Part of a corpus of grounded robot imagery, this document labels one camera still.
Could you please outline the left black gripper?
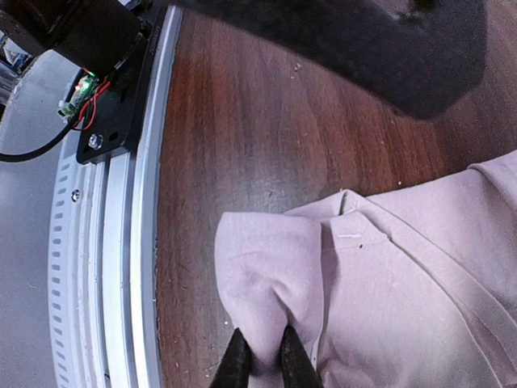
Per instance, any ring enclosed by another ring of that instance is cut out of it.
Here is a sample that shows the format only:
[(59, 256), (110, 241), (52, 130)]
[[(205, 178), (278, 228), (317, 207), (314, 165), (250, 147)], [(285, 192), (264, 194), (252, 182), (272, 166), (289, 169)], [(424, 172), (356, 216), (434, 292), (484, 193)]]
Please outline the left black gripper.
[(483, 1), (411, 1), (398, 13), (365, 0), (179, 6), (301, 55), (416, 120), (446, 112), (485, 71)]

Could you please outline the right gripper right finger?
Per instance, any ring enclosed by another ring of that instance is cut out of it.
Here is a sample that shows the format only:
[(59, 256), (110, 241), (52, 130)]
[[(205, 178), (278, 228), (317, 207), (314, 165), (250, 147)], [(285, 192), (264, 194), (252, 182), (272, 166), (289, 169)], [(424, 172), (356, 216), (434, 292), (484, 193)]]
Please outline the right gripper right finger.
[(287, 326), (280, 344), (280, 368), (285, 388), (322, 388), (296, 330)]

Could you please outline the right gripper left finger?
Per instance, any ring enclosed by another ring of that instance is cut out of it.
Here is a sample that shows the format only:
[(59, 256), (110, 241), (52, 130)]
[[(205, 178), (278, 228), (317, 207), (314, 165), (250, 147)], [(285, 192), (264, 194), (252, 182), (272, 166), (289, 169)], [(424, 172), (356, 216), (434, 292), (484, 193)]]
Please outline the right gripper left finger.
[(239, 328), (236, 328), (210, 388), (247, 388), (251, 370), (251, 351)]

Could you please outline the mauve and cream underwear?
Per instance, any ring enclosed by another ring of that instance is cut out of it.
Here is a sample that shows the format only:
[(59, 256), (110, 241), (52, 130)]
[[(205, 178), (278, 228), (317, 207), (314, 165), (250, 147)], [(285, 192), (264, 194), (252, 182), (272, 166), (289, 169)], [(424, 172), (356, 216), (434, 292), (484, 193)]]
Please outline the mauve and cream underwear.
[(286, 327), (325, 387), (516, 384), (516, 155), (412, 188), (224, 213), (221, 302), (251, 387), (281, 387)]

